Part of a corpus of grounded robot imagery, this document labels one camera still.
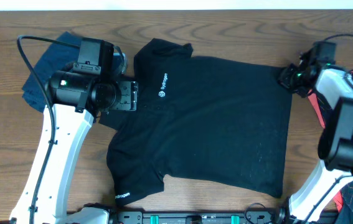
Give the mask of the black polo shirt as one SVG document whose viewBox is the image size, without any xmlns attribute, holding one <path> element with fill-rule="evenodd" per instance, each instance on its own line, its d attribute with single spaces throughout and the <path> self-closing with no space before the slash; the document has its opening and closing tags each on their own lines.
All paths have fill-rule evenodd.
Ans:
<svg viewBox="0 0 353 224">
<path fill-rule="evenodd" d="M 280 197 L 291 95 L 281 69 L 195 56 L 153 39 L 134 56 L 136 111 L 110 111 L 106 162 L 115 202 L 164 190 L 164 177 L 199 179 Z"/>
</svg>

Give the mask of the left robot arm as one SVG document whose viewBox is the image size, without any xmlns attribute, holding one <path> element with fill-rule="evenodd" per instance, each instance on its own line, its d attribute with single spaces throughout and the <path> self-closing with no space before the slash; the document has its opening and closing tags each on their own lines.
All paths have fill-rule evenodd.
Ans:
<svg viewBox="0 0 353 224">
<path fill-rule="evenodd" d="M 117 223 L 116 212 L 91 203 L 67 213 L 69 190 L 83 142 L 98 113 L 134 111 L 138 83 L 122 78 L 127 61 L 110 42 L 84 37 L 78 59 L 37 84 L 46 102 L 32 168 L 7 223 Z"/>
</svg>

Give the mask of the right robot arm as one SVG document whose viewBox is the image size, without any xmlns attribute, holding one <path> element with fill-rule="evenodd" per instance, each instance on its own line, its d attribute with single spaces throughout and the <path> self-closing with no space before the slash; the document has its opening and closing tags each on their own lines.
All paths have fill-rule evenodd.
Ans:
<svg viewBox="0 0 353 224">
<path fill-rule="evenodd" d="M 315 94 L 329 113 L 319 139 L 319 161 L 303 186 L 280 207 L 274 223 L 314 223 L 335 194 L 353 181 L 353 80 L 336 65 L 336 44 L 322 40 L 278 77 L 290 93 Z"/>
</svg>

